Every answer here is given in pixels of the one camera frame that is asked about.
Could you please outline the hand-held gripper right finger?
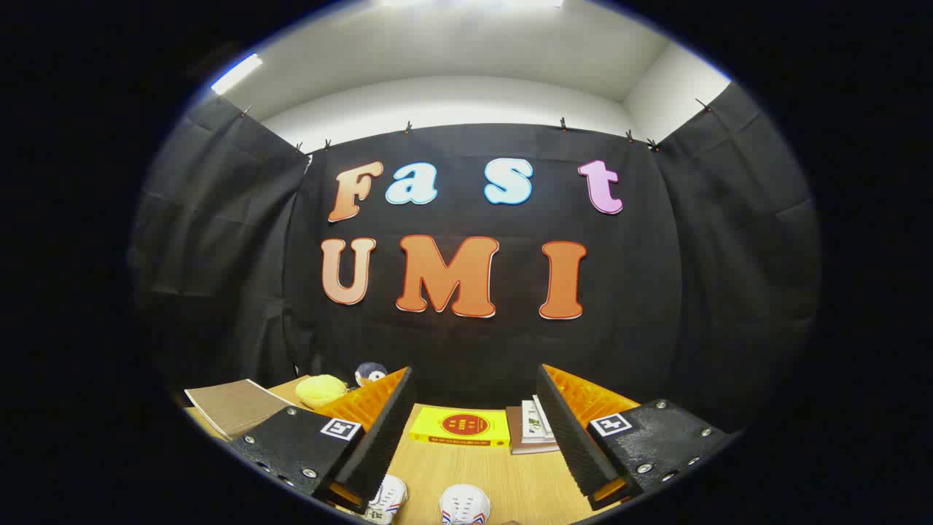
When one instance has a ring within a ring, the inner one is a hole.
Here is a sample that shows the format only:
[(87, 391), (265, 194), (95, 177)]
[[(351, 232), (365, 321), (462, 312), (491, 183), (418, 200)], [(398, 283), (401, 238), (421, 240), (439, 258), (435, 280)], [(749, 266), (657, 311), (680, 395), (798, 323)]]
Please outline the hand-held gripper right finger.
[(659, 491), (733, 442), (732, 433), (670, 400), (639, 403), (546, 363), (536, 396), (593, 510)]

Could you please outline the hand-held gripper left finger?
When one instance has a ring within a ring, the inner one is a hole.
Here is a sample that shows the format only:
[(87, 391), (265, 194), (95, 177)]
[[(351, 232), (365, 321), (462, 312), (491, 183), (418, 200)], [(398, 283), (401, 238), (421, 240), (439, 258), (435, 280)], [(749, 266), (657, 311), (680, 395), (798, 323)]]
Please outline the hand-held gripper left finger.
[(382, 485), (415, 401), (404, 367), (319, 411), (288, 405), (231, 438), (240, 461), (284, 488), (362, 512)]

